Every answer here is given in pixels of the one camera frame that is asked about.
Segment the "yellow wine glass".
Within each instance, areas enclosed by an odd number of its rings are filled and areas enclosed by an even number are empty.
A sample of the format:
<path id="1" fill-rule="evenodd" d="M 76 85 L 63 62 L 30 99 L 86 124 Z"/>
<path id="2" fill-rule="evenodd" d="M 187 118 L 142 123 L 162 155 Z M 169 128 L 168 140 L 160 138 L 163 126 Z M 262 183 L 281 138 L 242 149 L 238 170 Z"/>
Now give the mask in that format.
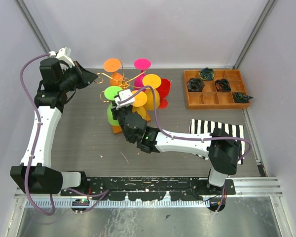
<path id="1" fill-rule="evenodd" d="M 147 111 L 144 108 L 148 97 L 144 92 L 139 92 L 135 97 L 135 102 L 133 103 L 132 112 L 137 112 L 143 119 L 147 119 Z"/>
<path id="2" fill-rule="evenodd" d="M 160 105 L 160 95 L 156 89 L 161 85 L 161 78 L 156 74 L 148 74 L 143 78 L 143 85 L 150 86 L 145 90 L 148 99 L 144 107 L 146 110 L 152 111 Z"/>

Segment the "green plastic wine glass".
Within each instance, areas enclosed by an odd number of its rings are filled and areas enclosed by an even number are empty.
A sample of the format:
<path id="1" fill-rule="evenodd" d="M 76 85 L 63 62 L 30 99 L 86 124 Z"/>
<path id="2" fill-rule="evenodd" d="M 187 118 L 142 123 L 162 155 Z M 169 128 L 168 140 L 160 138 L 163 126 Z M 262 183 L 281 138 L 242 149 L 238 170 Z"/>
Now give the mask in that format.
<path id="1" fill-rule="evenodd" d="M 109 106 L 107 108 L 107 119 L 110 125 L 112 126 L 119 126 L 119 123 L 117 120 L 113 119 L 112 116 L 112 101 L 114 100 L 115 96 L 122 90 L 119 86 L 109 86 L 104 91 L 104 96 L 109 100 Z"/>

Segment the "orange plastic wine glass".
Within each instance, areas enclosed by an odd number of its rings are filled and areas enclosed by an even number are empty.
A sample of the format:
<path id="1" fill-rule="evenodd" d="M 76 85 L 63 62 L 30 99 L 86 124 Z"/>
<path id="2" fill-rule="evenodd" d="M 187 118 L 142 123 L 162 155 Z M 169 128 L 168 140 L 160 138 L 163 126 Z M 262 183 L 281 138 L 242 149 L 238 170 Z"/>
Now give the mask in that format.
<path id="1" fill-rule="evenodd" d="M 121 62 L 116 58 L 108 59 L 104 62 L 104 70 L 108 73 L 111 73 L 110 85 L 111 86 L 120 86 L 123 80 L 123 75 L 117 71 L 121 68 Z"/>

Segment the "gold wire wine glass rack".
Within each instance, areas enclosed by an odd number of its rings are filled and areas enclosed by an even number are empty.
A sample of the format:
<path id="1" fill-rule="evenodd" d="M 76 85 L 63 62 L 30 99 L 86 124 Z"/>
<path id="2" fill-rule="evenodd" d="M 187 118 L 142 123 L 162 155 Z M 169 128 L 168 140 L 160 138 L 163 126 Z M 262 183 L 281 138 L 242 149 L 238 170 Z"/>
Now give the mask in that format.
<path id="1" fill-rule="evenodd" d="M 122 62 L 118 59 L 112 58 L 108 59 L 103 68 L 105 72 L 97 73 L 100 81 L 98 83 L 103 83 L 104 79 L 109 80 L 109 87 L 103 90 L 100 93 L 100 99 L 104 103 L 108 103 L 107 109 L 107 119 L 110 124 L 113 134 L 120 134 L 122 132 L 122 128 L 120 127 L 117 120 L 115 120 L 115 116 L 112 112 L 112 104 L 116 103 L 116 108 L 121 109 L 125 106 L 131 106 L 133 111 L 137 112 L 143 119 L 150 122 L 150 115 L 147 113 L 147 110 L 144 108 L 144 105 L 147 103 L 147 96 L 145 96 L 142 92 L 137 94 L 134 98 L 129 99 L 132 95 L 133 90 L 138 90 L 142 88 L 139 85 L 134 85 L 132 82 L 137 79 L 143 79 L 146 71 L 151 66 L 149 60 L 139 59 L 134 63 L 136 69 L 140 70 L 140 73 L 135 77 L 128 78 L 125 76 L 125 70 Z"/>

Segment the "red plastic wine glass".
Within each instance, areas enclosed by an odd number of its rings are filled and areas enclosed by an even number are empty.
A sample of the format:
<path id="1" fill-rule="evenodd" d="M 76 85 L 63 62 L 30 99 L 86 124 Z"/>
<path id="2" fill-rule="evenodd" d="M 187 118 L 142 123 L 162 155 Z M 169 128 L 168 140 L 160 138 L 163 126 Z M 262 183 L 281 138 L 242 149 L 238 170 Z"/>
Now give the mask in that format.
<path id="1" fill-rule="evenodd" d="M 168 79 L 162 78 L 161 85 L 157 88 L 160 96 L 160 109 L 165 109 L 168 106 L 166 97 L 168 96 L 171 89 L 171 82 Z"/>

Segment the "magenta plastic wine glass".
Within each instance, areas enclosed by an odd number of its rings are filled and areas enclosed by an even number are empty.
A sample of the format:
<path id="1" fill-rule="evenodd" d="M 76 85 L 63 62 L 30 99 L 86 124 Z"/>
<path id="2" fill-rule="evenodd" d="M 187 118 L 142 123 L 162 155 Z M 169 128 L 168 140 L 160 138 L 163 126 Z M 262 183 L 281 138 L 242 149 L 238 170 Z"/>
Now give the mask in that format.
<path id="1" fill-rule="evenodd" d="M 151 61 L 146 58 L 137 59 L 134 62 L 134 67 L 141 71 L 141 75 L 135 79 L 134 86 L 136 89 L 143 87 L 143 78 L 145 76 L 145 71 L 151 66 Z"/>

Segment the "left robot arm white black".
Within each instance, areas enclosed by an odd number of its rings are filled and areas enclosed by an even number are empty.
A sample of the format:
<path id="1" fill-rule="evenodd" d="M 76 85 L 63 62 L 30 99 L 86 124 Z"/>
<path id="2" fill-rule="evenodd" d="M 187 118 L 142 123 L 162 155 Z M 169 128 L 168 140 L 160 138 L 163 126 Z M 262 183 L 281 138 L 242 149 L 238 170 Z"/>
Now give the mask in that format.
<path id="1" fill-rule="evenodd" d="M 26 194 L 58 194 L 71 188 L 78 196 L 85 195 L 89 190 L 85 172 L 52 169 L 51 150 L 64 106 L 71 100 L 67 93 L 89 86 L 98 76 L 69 56 L 44 59 L 39 70 L 42 79 L 30 99 L 35 118 L 29 144 L 20 165 L 11 167 L 10 176 Z"/>

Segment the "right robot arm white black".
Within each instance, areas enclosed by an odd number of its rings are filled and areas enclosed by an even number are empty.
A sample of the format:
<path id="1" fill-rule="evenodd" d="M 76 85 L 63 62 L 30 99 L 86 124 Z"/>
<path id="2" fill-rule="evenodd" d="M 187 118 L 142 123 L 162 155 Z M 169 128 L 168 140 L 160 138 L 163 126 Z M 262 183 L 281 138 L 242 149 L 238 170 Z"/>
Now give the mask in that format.
<path id="1" fill-rule="evenodd" d="M 220 128 L 205 134 L 173 133 L 147 125 L 132 106 L 111 108 L 112 117 L 118 121 L 126 141 L 135 143 L 145 153 L 179 152 L 208 158 L 211 162 L 207 190 L 218 194 L 224 189 L 229 175 L 236 174 L 240 144 Z"/>

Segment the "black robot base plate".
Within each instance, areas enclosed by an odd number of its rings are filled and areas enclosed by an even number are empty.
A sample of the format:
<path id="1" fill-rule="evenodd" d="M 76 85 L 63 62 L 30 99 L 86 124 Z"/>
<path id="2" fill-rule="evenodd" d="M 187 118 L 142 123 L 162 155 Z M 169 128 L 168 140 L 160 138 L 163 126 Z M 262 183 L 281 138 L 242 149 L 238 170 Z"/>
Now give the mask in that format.
<path id="1" fill-rule="evenodd" d="M 203 177 L 88 177 L 86 188 L 75 188 L 83 194 L 96 195 L 106 190 L 105 200 L 170 201 L 203 200 L 205 196 L 222 194 L 221 188 L 211 188 Z"/>

